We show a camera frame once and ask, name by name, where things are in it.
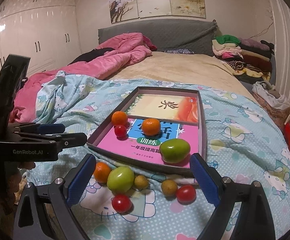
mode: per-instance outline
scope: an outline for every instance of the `green apple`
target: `green apple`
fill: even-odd
[[[135,175],[129,167],[113,169],[107,179],[107,187],[114,193],[125,193],[134,184]]]
[[[189,154],[190,145],[183,139],[174,138],[163,142],[159,151],[164,162],[179,163]]]

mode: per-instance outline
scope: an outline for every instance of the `headboard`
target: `headboard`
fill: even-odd
[[[142,33],[157,47],[157,51],[168,49],[190,49],[196,54],[213,56],[212,39],[216,35],[217,23],[188,19],[152,19],[127,22],[98,30],[98,42],[122,33]]]

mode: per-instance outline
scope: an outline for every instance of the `small brown fruit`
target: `small brown fruit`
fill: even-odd
[[[138,189],[145,189],[149,186],[148,179],[143,175],[138,175],[134,180],[134,185]]]
[[[177,183],[171,179],[164,180],[161,184],[161,190],[166,197],[171,197],[178,190]]]

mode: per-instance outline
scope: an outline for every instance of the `light blue blanket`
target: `light blue blanket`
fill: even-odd
[[[60,71],[55,79],[43,85],[37,95],[38,123],[63,123],[66,132],[84,132],[90,136],[111,111],[136,87],[177,87],[200,90],[208,148],[207,163],[221,176],[240,183],[258,180],[268,198],[278,239],[290,228],[290,152],[283,135],[267,113],[251,100],[213,88],[146,79],[100,81],[85,75]],[[85,147],[65,149],[56,162],[37,163],[27,172],[35,185],[48,184],[65,176],[86,153]],[[98,161],[111,168],[122,163],[92,152]],[[197,199],[190,205],[166,200],[161,181],[174,179],[179,185],[197,185],[194,179],[164,175],[132,167],[136,174],[149,178],[147,190],[131,189],[128,194],[134,210],[117,214],[111,206],[112,193],[91,178],[80,204],[72,207],[78,221],[91,239],[172,239],[194,240],[198,237],[214,207],[207,203],[197,187]],[[224,239],[236,223],[240,205],[235,205]]]

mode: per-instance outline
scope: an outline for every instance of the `green label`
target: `green label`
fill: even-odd
[[[144,138],[144,137],[137,138],[137,142],[138,143],[141,143],[141,144],[153,145],[153,146],[160,145],[160,140],[147,139],[147,138]]]

